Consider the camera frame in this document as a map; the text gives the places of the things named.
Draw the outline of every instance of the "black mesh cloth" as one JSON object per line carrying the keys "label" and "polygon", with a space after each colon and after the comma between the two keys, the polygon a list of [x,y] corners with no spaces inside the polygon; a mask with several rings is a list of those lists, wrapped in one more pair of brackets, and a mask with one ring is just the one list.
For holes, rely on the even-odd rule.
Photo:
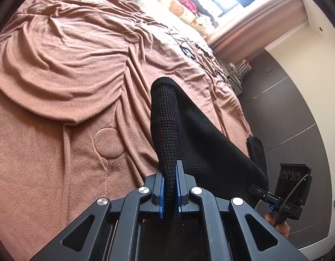
{"label": "black mesh cloth", "polygon": [[241,197],[252,207],[259,200],[247,189],[251,184],[266,189],[267,175],[172,79],[157,79],[151,99],[151,134],[158,169],[165,176],[164,218],[144,222],[140,260],[201,260],[197,221],[176,215],[176,160],[182,160],[184,172],[194,176],[198,186],[223,199]]}
{"label": "black mesh cloth", "polygon": [[265,173],[267,173],[267,161],[265,160],[262,141],[256,136],[250,136],[246,140],[247,151],[250,159]]}

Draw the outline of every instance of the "brown blanket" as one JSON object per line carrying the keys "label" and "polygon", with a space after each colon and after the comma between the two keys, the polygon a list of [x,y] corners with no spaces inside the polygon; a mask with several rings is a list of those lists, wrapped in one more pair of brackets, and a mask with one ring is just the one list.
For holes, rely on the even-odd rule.
{"label": "brown blanket", "polygon": [[[181,42],[184,37],[172,33]],[[156,170],[150,87],[173,78],[246,151],[221,68],[124,0],[26,0],[0,35],[0,239],[28,260],[96,198]]]}

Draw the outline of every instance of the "human hand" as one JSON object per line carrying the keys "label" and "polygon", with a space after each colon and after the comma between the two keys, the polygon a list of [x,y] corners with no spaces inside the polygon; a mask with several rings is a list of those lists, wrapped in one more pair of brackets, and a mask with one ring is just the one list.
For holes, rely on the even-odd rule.
{"label": "human hand", "polygon": [[[275,220],[271,217],[270,213],[266,213],[264,216],[264,219],[271,224],[272,226],[274,226]],[[290,233],[290,226],[284,222],[283,224],[278,224],[276,225],[275,228],[280,234],[282,234],[285,238],[288,237],[288,234]]]}

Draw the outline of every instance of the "metal screw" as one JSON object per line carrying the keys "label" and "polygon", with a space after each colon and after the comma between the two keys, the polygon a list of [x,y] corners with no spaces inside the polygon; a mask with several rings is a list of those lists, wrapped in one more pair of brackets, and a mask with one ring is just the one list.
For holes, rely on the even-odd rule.
{"label": "metal screw", "polygon": [[148,192],[149,192],[149,188],[146,187],[146,186],[142,186],[142,187],[139,188],[139,193],[141,193],[141,194],[146,194]]}
{"label": "metal screw", "polygon": [[233,204],[236,205],[236,206],[240,206],[244,203],[244,200],[242,200],[241,198],[239,197],[235,197],[233,198]]}
{"label": "metal screw", "polygon": [[200,194],[203,192],[203,190],[200,187],[195,186],[191,188],[191,192],[193,192],[194,194]]}
{"label": "metal screw", "polygon": [[99,198],[99,199],[97,200],[97,203],[98,203],[98,205],[100,205],[100,206],[106,205],[106,204],[108,203],[108,199],[107,199],[107,198],[104,198],[104,197]]}

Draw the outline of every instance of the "cable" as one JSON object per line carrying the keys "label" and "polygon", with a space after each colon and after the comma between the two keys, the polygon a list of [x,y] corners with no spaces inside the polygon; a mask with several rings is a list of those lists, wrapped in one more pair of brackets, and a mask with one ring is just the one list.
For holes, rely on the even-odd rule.
{"label": "cable", "polygon": [[290,196],[292,195],[292,193],[294,193],[294,191],[296,190],[296,188],[300,185],[300,183],[308,176],[309,174],[306,174],[297,184],[296,186],[292,189],[291,193],[286,197],[286,199],[284,200],[284,202],[281,204],[280,209],[278,211],[278,216],[275,219],[275,223],[274,223],[274,227],[276,228],[276,225],[278,224],[278,220],[280,218],[281,212],[283,210],[283,207],[285,206],[287,200],[290,198]]}
{"label": "cable", "polygon": [[190,47],[190,45],[188,44],[188,40],[186,39],[186,40],[183,40],[181,43],[179,43],[179,42],[175,39],[175,37],[173,37],[171,31],[172,31],[172,29],[169,29],[169,30],[168,30],[168,33],[169,33],[170,36],[176,41],[176,43],[178,44],[178,46],[179,46],[180,49],[182,50],[183,54],[187,55],[186,52],[185,52],[185,50],[187,50],[187,51],[190,53],[190,55],[191,55],[189,58],[191,58],[192,60],[194,60],[194,62],[196,62],[199,66],[201,66],[201,68],[202,68],[203,70],[205,70],[205,71],[207,71],[207,72],[209,72],[209,73],[212,74],[212,72],[211,72],[209,69],[207,69],[201,62],[198,62],[196,55],[194,55],[194,52],[192,52],[189,48],[183,46],[183,43],[186,42],[187,45],[188,45],[188,47]]}

